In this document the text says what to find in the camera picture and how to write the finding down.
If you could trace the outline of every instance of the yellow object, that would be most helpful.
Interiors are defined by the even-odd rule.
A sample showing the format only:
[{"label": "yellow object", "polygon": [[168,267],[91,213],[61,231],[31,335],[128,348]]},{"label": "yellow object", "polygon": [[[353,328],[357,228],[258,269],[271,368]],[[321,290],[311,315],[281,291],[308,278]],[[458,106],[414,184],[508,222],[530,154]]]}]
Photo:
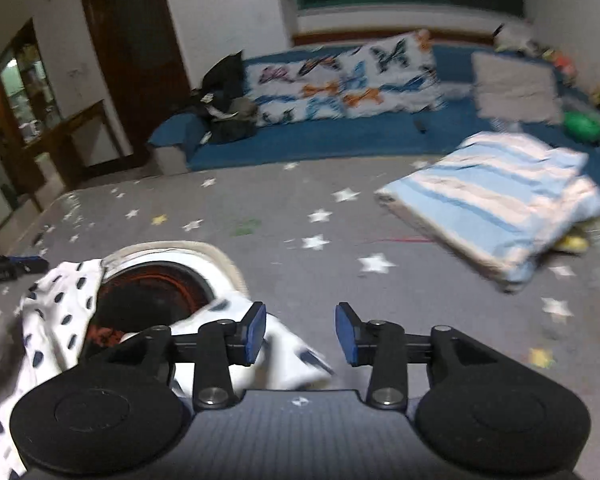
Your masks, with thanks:
[{"label": "yellow object", "polygon": [[530,348],[529,363],[533,366],[537,366],[538,368],[550,368],[555,364],[555,361],[550,350]]},{"label": "yellow object", "polygon": [[589,241],[573,230],[565,234],[554,245],[554,251],[569,254],[584,254],[587,249],[589,249]]},{"label": "yellow object", "polygon": [[160,225],[164,224],[167,221],[167,215],[154,216],[154,219],[151,220],[152,225]]}]

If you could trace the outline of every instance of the floor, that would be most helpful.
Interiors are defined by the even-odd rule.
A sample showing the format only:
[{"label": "floor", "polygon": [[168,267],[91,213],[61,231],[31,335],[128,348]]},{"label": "floor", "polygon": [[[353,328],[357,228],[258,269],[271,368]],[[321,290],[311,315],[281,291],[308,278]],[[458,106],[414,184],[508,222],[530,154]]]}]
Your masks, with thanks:
[{"label": "floor", "polygon": [[[17,253],[43,253],[57,265],[151,240],[216,245],[241,269],[252,299],[326,356],[334,387],[364,390],[369,374],[348,367],[340,351],[333,328],[339,301],[349,301],[362,319],[392,320],[411,333],[448,324],[525,363],[532,349],[535,356],[550,352],[549,367],[538,369],[588,405],[593,432],[578,471],[600,480],[600,240],[580,257],[550,256],[521,292],[504,294],[441,246],[404,241],[417,231],[376,203],[376,189],[418,162],[316,160],[81,189],[38,219],[54,227],[42,244],[30,245],[38,231],[32,229]],[[358,194],[337,202],[334,193],[347,188]],[[324,213],[309,217],[318,210]],[[326,213],[328,222],[310,221]],[[363,272],[359,258],[378,253],[394,266]],[[0,306],[13,309],[31,281],[0,286]],[[573,317],[552,319],[542,298],[567,301]],[[409,373],[411,396],[422,395],[423,368],[413,365]]]}]

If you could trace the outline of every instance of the black object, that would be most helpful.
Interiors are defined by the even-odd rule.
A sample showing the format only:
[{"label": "black object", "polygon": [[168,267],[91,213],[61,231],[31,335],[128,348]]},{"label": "black object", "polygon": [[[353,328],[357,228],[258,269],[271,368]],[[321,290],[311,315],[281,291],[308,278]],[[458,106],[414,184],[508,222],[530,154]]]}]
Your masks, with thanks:
[{"label": "black object", "polygon": [[[576,479],[590,429],[581,400],[448,326],[405,334],[336,307],[347,361],[372,365],[366,401],[353,391],[247,391],[231,364],[252,364],[265,307],[198,334],[154,327],[43,383],[11,415],[29,480]],[[195,362],[192,420],[167,384]],[[407,364],[431,389],[406,416]]]},{"label": "black object", "polygon": [[257,107],[249,107],[248,103],[244,97],[242,52],[238,52],[218,61],[203,77],[201,87],[193,89],[175,113],[196,114],[211,132],[208,142],[226,144],[256,134]]},{"label": "black object", "polygon": [[244,95],[242,52],[218,61],[202,78],[201,93],[213,94],[214,108],[228,113],[231,101]]},{"label": "black object", "polygon": [[0,256],[0,282],[12,282],[23,274],[45,274],[49,262],[39,256]]},{"label": "black object", "polygon": [[419,121],[417,119],[413,120],[413,125],[417,128],[417,130],[421,133],[421,134],[426,134],[427,133],[427,127],[422,123],[422,121]]}]

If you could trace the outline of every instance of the black bag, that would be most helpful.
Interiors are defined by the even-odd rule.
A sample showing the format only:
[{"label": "black bag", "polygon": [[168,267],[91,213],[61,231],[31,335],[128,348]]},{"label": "black bag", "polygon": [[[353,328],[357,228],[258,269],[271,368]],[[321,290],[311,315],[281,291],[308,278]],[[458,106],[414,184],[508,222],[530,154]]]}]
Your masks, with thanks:
[{"label": "black bag", "polygon": [[205,121],[211,144],[225,144],[256,134],[258,107],[244,97],[242,53],[221,59],[191,91],[178,113],[190,112]]}]

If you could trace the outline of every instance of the blue cushion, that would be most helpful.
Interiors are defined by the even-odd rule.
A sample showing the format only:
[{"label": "blue cushion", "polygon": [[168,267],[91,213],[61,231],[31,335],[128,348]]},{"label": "blue cushion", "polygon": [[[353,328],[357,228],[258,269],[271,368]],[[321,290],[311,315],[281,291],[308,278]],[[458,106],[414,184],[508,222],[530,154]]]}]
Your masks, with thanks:
[{"label": "blue cushion", "polygon": [[206,126],[200,118],[191,113],[176,114],[158,126],[149,138],[154,146],[174,146],[198,143],[206,133]]}]

